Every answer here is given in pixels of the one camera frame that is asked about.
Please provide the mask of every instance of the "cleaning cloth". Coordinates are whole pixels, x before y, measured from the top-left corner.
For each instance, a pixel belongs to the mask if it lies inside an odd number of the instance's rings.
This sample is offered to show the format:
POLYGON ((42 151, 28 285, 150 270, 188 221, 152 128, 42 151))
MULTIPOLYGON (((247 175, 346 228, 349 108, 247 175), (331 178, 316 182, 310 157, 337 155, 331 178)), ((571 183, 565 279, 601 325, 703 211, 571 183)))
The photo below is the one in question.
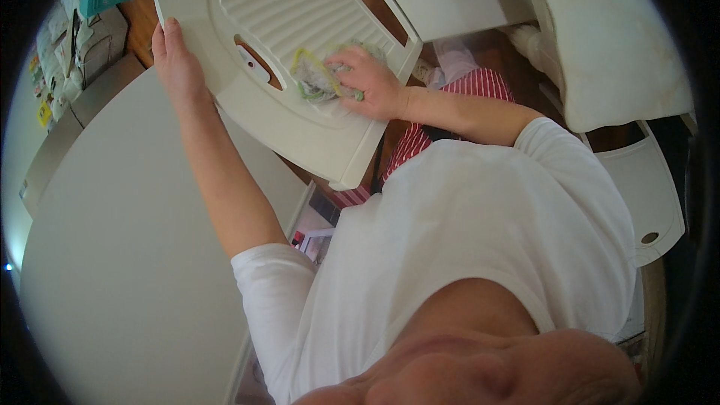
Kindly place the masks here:
MULTIPOLYGON (((325 59, 350 46, 360 46, 383 65, 387 64, 387 58, 382 49, 375 44, 356 39, 333 46, 330 55, 325 59)), ((350 67, 344 64, 326 65, 324 60, 320 61, 311 51, 301 47, 295 52, 290 74, 297 80, 297 89, 300 91, 302 98, 313 104, 321 104, 343 96, 353 96, 356 101, 362 101, 362 91, 341 85, 335 75, 337 71, 348 70, 350 70, 350 67)))

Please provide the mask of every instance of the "person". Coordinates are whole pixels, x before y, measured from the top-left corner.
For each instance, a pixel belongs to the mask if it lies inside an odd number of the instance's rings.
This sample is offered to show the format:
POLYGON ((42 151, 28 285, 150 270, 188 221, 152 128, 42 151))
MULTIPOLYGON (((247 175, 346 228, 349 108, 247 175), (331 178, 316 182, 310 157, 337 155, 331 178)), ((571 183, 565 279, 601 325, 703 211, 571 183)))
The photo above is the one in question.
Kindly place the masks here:
POLYGON ((344 106, 414 124, 382 193, 342 211, 316 270, 288 245, 173 18, 157 25, 153 55, 276 403, 639 395, 611 342, 635 285, 628 209, 592 152, 515 104, 495 73, 431 90, 401 85, 361 49, 328 60, 349 66, 339 80, 364 92, 344 106), (429 141, 423 126, 451 137, 429 141))

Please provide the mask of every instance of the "right hand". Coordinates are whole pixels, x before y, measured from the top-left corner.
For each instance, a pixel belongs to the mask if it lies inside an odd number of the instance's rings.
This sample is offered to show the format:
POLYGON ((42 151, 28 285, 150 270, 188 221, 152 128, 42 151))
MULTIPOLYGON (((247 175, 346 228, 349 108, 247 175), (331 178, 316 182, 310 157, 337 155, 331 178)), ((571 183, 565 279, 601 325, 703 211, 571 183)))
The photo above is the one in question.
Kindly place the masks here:
POLYGON ((330 56, 325 63, 352 68, 351 71, 336 72, 337 78, 343 85, 363 92, 360 102, 355 97, 341 97, 342 106, 377 121, 403 119, 408 108, 408 89, 387 66, 365 50, 350 46, 330 56))
POLYGON ((205 85, 200 62, 185 46, 180 23, 175 18, 157 23, 153 33, 153 57, 160 82, 177 111, 208 106, 214 101, 205 85))

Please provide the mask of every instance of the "wall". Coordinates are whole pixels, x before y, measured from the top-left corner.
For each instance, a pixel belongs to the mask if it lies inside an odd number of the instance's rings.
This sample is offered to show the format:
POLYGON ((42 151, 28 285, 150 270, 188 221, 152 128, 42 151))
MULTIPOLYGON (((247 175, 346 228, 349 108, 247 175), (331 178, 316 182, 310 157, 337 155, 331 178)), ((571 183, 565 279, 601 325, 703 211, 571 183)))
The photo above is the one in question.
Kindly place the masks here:
POLYGON ((48 132, 36 117, 40 100, 33 94, 32 79, 26 60, 12 97, 2 143, 2 230, 11 262, 16 269, 23 265, 27 233, 32 219, 20 200, 20 186, 27 168, 48 132))

